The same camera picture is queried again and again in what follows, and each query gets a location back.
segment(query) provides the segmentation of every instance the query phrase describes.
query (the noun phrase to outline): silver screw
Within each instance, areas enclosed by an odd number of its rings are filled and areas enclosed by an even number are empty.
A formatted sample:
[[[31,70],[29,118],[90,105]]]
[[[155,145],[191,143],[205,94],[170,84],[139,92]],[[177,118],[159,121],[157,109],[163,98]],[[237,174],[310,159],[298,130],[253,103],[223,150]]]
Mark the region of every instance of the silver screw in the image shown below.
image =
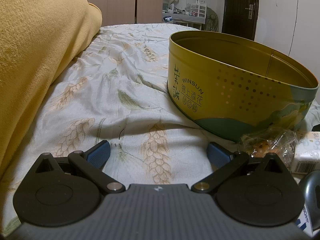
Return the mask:
[[[206,182],[198,182],[194,185],[195,189],[197,190],[207,190],[210,188],[210,185]]]
[[[122,184],[119,182],[110,182],[107,185],[107,188],[113,191],[121,190],[122,189]]]

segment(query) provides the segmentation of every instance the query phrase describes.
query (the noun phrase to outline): white bed sheet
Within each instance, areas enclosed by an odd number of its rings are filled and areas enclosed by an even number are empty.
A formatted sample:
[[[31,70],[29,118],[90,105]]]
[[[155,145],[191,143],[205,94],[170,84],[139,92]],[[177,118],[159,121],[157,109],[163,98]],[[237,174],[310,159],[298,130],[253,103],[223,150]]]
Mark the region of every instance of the white bed sheet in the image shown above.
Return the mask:
[[[237,144],[202,130],[166,92],[170,34],[192,30],[173,24],[103,27],[90,46],[50,87],[37,117],[0,182],[1,229],[17,224],[12,197],[43,152],[67,156],[106,139],[111,157],[103,171],[131,183],[187,183],[209,175],[208,142],[230,151]],[[302,130],[320,123],[314,101]]]

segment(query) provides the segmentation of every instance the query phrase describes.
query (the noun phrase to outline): silver handle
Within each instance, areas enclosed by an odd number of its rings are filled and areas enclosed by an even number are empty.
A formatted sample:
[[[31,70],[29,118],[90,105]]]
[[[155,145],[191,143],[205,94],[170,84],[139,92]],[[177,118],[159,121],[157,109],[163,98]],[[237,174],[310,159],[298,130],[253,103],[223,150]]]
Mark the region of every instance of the silver handle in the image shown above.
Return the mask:
[[[244,8],[245,10],[249,10],[249,17],[248,19],[251,20],[252,19],[252,12],[253,12],[253,4],[249,5],[249,8]]]

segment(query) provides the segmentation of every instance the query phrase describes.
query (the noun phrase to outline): gray gripper base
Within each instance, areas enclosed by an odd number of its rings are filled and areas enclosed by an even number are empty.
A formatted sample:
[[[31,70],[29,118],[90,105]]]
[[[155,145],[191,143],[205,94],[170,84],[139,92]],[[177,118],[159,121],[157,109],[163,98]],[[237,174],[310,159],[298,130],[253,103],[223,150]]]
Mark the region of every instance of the gray gripper base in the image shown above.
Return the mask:
[[[109,194],[77,223],[41,228],[23,223],[10,240],[308,240],[294,223],[276,228],[244,225],[225,215],[208,194],[185,184],[138,185]]]

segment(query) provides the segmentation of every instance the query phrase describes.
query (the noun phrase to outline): yellow blanket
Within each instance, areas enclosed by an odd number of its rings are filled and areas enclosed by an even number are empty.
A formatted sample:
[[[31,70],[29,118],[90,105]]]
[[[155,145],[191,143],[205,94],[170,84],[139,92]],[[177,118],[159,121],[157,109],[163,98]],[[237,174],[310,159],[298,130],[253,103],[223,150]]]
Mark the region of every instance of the yellow blanket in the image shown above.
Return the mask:
[[[0,0],[0,178],[50,84],[101,22],[87,0]]]

